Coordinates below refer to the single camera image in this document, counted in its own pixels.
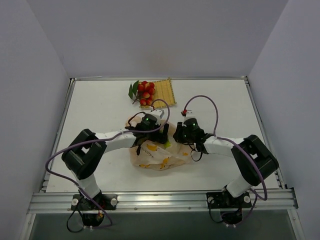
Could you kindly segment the fake strawberry bunch with leaves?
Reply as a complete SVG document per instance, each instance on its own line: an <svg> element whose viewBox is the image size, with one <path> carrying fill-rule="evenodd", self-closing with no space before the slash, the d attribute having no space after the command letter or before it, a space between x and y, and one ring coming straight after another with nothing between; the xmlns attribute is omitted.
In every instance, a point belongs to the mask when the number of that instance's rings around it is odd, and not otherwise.
<svg viewBox="0 0 320 240"><path fill-rule="evenodd" d="M128 97L132 103L139 103L141 107L151 106L156 94L154 82L137 80L129 86Z"/></svg>

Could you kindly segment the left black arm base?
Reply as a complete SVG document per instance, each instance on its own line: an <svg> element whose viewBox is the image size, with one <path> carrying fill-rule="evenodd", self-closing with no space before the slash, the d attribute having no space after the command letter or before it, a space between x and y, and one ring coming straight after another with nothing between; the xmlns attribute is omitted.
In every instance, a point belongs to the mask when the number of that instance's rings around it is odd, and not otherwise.
<svg viewBox="0 0 320 240"><path fill-rule="evenodd" d="M93 231L94 229L111 227L113 221L107 211L115 211L117 204L118 196L114 193L105 194L100 192L92 199L87 198L82 193L74 194L70 207L72 212L66 221L66 228L70 233L80 233L85 228ZM70 220L76 213L82 221L80 229L77 230L72 229L70 226Z"/></svg>

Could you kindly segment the green fake pear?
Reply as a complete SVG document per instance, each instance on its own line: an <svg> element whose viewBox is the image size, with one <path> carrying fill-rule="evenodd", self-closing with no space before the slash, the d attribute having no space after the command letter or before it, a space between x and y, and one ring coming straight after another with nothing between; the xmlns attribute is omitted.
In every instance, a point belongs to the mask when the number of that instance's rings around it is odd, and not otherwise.
<svg viewBox="0 0 320 240"><path fill-rule="evenodd" d="M164 148L170 148L172 146L171 142L168 140L164 145Z"/></svg>

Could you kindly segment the translucent banana print plastic bag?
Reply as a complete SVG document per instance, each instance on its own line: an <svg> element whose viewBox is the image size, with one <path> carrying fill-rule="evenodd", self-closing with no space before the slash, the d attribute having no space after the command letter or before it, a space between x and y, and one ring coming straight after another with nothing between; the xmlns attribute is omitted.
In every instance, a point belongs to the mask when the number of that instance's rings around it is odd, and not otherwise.
<svg viewBox="0 0 320 240"><path fill-rule="evenodd" d="M173 134L175 133L176 126L170 122L168 124L168 141L170 141L171 147L164 148L164 144L147 140L141 145L139 154L137 154L137 146L130 148L128 151L130 162L133 166L142 169L164 171L189 164L192 161L191 149L174 140Z"/></svg>

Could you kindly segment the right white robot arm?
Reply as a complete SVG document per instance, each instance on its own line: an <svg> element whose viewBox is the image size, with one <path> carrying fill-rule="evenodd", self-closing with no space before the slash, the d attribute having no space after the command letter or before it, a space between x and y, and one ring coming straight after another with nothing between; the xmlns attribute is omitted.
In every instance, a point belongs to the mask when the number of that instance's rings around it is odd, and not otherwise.
<svg viewBox="0 0 320 240"><path fill-rule="evenodd" d="M259 184L266 192L265 179L279 168L278 160L258 136L219 137L206 133L194 117L178 122L173 138L177 143L194 146L201 155L218 154L235 160L240 175L222 193L223 203L230 207L240 201L240 195Z"/></svg>

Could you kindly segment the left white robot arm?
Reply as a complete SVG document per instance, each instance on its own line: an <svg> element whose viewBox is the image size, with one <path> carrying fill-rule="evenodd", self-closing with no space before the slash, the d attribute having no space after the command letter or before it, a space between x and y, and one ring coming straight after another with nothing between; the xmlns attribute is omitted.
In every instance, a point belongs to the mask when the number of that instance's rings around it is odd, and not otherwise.
<svg viewBox="0 0 320 240"><path fill-rule="evenodd" d="M163 131L159 130L161 119L164 116L162 109L152 110L146 113L141 122L135 126L127 126L124 130L108 133L94 133L89 129L82 130L73 140L71 145L86 141L112 140L87 143L84 146L76 146L64 152L61 159L76 178L79 187L86 192L83 197L83 204L90 210L100 206L101 190L97 185L94 172L99 165L102 156L110 151L122 148L137 148L140 153L141 145L145 141L152 141L164 144L168 140L169 124L165 124Z"/></svg>

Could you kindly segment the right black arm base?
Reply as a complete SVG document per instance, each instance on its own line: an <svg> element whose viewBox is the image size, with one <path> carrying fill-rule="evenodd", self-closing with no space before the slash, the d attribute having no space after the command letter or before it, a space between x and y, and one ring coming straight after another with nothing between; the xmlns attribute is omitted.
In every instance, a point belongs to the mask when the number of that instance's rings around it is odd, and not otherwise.
<svg viewBox="0 0 320 240"><path fill-rule="evenodd" d="M247 191L233 197L227 190L223 190L207 192L206 202L209 217L215 224L235 228L248 218L257 200L252 203Z"/></svg>

